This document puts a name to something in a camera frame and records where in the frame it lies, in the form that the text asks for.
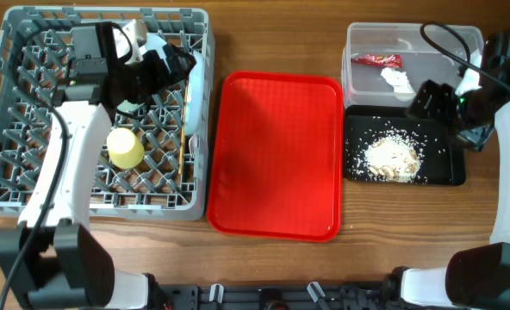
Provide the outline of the white tissue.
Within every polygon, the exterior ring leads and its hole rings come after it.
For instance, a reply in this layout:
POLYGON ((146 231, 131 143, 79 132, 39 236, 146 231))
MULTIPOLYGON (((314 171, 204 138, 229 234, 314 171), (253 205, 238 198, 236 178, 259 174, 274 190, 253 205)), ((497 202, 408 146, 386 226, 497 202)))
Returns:
POLYGON ((414 98, 415 91, 407 78, 406 72, 385 67, 381 71, 381 77, 393 88, 394 97, 398 100, 407 102, 414 98))

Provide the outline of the white plastic fork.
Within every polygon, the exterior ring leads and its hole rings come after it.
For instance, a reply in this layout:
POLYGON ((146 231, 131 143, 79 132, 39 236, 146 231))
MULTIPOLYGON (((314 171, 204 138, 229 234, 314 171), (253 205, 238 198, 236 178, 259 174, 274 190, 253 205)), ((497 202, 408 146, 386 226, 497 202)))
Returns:
POLYGON ((199 150, 199 147, 200 147, 200 140, 199 140, 199 137, 197 134, 192 134, 189 141, 188 141, 188 147, 189 147, 189 152, 190 152, 190 156, 192 158, 195 158, 196 157, 196 152, 199 150))

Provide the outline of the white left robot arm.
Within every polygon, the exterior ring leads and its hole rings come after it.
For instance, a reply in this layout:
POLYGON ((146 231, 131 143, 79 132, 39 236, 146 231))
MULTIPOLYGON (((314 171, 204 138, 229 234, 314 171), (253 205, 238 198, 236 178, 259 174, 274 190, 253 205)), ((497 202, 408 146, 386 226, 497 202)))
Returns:
POLYGON ((149 273, 120 271, 90 233, 90 195, 99 156, 122 102, 147 99, 186 80, 192 53, 171 44, 119 55, 114 22, 74 26, 74 73, 45 108, 52 115, 40 175, 13 228, 0 229, 0 305, 24 309, 170 309, 149 273))

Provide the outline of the yellow plastic cup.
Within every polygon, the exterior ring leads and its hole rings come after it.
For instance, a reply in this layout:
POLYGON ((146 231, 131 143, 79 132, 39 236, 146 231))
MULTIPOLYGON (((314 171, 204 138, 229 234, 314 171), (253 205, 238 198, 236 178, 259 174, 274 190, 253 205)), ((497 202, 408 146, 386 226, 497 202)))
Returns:
POLYGON ((144 158, 144 146, 130 129, 113 129, 106 139, 106 145, 111 162, 120 169, 134 168, 144 158))

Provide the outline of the wooden chopstick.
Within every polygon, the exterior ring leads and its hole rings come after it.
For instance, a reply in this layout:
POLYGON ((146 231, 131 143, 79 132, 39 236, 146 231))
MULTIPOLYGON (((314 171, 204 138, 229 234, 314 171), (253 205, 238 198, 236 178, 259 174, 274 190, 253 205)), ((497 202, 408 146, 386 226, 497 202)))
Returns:
POLYGON ((183 163, 184 163, 184 150, 185 150, 185 128, 186 128, 186 108, 187 108, 187 102, 188 102, 188 94, 189 94, 189 85, 186 84, 185 92, 184 92, 184 103, 183 103, 183 117, 182 117, 182 129, 181 129, 181 139, 180 139, 180 149, 179 149, 179 165, 178 165, 178 175, 182 176, 183 174, 183 163))

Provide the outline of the large light blue plate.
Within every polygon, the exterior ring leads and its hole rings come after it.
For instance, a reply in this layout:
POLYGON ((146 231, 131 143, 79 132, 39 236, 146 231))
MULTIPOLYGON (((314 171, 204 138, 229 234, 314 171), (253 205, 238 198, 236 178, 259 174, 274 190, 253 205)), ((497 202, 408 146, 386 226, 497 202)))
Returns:
POLYGON ((196 60, 196 64, 189 74, 189 83, 185 99, 184 130, 187 136, 195 133, 199 121, 201 120, 204 92, 204 57, 196 51, 194 51, 192 55, 196 60))

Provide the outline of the green saucer bowl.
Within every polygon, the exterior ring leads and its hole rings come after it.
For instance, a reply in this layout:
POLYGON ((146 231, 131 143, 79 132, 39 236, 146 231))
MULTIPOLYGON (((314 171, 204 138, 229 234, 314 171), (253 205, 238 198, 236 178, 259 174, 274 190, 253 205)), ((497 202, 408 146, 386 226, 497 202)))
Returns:
POLYGON ((132 103, 125 100, 117 106, 117 111, 125 114, 133 114, 136 113, 143 106, 144 106, 143 103, 132 103))

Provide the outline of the red snack wrapper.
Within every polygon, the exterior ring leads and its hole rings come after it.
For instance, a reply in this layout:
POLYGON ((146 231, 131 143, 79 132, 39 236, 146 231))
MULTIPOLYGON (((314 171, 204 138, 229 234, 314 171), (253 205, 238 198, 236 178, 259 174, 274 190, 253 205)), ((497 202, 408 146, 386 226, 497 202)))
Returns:
POLYGON ((351 62, 360 65, 369 65, 376 67, 388 68, 402 68, 401 56, 398 54, 392 55, 375 55, 365 54, 351 58, 351 62))

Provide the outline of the light blue small bowl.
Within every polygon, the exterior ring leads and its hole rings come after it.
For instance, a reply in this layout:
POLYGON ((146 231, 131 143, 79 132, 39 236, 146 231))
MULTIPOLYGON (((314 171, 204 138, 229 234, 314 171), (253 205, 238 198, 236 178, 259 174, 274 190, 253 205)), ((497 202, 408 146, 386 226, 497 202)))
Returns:
POLYGON ((144 52, 147 53, 149 51, 155 51, 158 56, 162 59, 165 57, 165 51, 164 46, 167 44, 167 42, 162 39, 160 36, 154 33, 147 33, 146 34, 146 44, 144 47, 144 52))

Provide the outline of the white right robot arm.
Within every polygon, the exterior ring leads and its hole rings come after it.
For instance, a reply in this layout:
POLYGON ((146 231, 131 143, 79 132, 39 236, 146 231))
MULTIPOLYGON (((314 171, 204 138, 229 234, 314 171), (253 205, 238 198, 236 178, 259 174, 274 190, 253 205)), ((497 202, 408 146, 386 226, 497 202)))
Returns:
POLYGON ((406 307, 510 309, 510 29, 492 35, 482 62, 472 65, 423 36, 443 55, 480 76, 479 87, 462 95, 426 81, 407 116, 434 120, 460 146, 478 149, 496 132, 500 148, 498 208, 488 245, 459 251, 444 268, 398 267, 382 294, 406 307))

